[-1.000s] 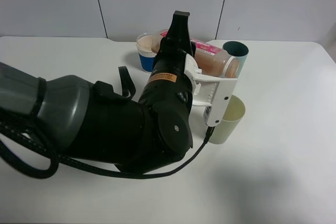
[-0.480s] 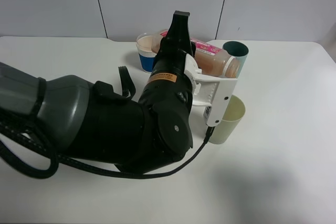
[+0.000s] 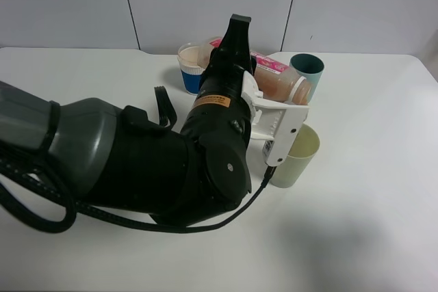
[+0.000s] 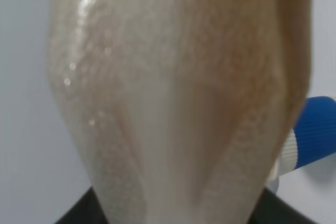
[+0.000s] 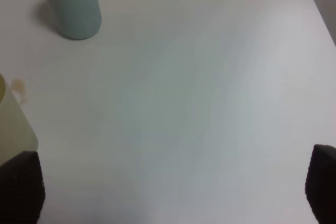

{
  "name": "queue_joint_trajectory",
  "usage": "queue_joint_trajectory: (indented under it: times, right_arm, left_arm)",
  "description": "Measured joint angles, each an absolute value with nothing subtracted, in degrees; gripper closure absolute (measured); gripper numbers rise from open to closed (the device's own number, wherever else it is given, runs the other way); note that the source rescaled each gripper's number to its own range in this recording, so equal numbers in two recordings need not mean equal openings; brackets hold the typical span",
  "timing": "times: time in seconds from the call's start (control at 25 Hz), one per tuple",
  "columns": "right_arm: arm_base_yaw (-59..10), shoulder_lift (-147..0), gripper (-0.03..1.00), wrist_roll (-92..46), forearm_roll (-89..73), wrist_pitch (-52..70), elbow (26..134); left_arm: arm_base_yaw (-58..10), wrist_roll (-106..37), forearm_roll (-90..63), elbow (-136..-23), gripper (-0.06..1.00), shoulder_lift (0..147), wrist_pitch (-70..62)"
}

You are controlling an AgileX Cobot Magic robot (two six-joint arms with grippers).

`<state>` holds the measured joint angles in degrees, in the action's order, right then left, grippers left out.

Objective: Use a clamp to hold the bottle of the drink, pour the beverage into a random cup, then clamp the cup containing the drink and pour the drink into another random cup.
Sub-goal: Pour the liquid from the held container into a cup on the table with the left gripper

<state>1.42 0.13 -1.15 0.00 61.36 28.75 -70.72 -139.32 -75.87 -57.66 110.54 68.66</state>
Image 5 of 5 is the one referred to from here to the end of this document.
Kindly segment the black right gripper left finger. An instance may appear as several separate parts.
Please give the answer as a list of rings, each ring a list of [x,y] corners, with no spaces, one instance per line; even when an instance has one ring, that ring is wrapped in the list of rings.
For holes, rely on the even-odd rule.
[[[1,223],[37,223],[44,201],[37,152],[23,151],[1,166]]]

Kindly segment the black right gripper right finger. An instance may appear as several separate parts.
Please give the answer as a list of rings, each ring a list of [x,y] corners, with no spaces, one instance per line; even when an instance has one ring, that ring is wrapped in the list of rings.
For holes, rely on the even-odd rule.
[[[335,224],[335,147],[313,147],[305,193],[317,222]]]

